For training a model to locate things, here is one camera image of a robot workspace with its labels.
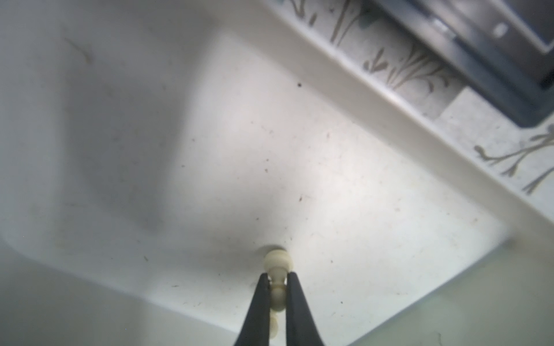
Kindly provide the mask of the white chess piece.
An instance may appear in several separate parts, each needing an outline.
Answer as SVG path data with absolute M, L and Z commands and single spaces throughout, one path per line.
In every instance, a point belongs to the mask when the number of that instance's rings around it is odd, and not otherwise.
M 293 270 L 291 256 L 284 249 L 273 249 L 265 255 L 263 268 L 270 282 L 271 309 L 284 311 L 287 305 L 287 277 Z

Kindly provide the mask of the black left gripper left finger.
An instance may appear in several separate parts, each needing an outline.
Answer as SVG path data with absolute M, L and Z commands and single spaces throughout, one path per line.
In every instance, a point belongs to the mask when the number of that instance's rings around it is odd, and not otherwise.
M 271 288 L 267 273 L 260 275 L 235 346 L 269 346 Z

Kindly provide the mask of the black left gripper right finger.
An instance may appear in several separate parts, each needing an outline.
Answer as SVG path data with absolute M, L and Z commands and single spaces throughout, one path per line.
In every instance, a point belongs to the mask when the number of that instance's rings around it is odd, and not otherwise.
M 287 275 L 286 303 L 287 345 L 324 346 L 295 272 Z

